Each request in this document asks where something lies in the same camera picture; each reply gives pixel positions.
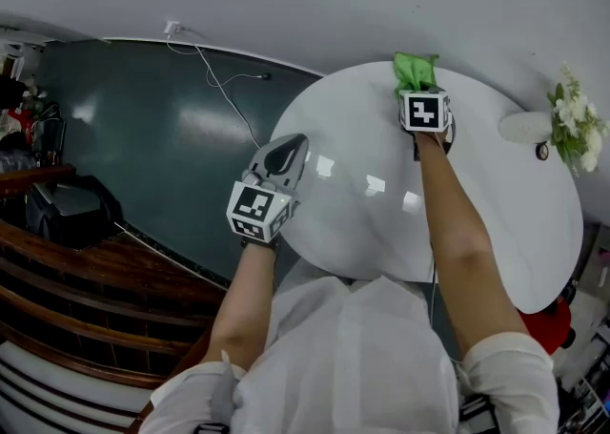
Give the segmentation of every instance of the green cloth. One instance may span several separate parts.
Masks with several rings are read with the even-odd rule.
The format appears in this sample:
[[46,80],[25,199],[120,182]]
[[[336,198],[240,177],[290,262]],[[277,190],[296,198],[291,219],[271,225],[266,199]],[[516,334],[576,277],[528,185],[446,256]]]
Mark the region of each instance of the green cloth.
[[438,54],[430,59],[413,56],[406,52],[397,52],[394,56],[394,74],[398,78],[396,96],[400,90],[428,90],[437,86],[435,79],[435,61]]

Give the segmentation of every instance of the oval table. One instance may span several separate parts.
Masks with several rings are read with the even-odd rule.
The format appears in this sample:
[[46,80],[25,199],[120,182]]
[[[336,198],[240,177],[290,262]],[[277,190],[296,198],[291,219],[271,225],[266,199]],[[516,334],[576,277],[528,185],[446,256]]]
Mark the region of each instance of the oval table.
[[[502,139],[498,124],[521,108],[462,74],[436,68],[457,136],[449,159],[491,236],[504,286],[525,313],[548,305],[580,252],[582,214],[555,148]],[[431,281],[432,250],[413,139],[400,129],[392,62],[320,79],[279,119],[272,139],[304,133],[310,153],[301,206],[282,235],[305,260],[353,279]]]

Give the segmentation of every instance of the plug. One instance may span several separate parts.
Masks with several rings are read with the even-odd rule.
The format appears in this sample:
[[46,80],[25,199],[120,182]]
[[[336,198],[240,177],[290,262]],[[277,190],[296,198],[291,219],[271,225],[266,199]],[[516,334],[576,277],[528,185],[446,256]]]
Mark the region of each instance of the plug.
[[182,27],[177,20],[168,20],[163,33],[168,36],[168,39],[177,33],[180,33]]

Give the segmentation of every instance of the flower bouquet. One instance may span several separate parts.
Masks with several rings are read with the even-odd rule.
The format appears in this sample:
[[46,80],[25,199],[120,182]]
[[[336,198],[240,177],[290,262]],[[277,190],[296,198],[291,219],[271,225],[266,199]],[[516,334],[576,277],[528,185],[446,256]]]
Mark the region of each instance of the flower bouquet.
[[610,124],[598,118],[595,105],[580,92],[580,83],[568,67],[564,65],[561,72],[567,79],[567,90],[558,83],[555,93],[548,94],[553,106],[551,144],[575,174],[577,162],[592,172],[598,166],[601,138],[608,136]]

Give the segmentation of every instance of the flower vase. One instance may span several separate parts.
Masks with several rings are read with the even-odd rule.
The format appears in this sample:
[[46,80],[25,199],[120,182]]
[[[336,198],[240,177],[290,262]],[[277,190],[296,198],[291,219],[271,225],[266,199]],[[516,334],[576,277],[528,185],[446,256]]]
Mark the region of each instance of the flower vase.
[[499,123],[504,140],[518,144],[540,144],[551,140],[553,124],[549,112],[523,112],[504,117]]

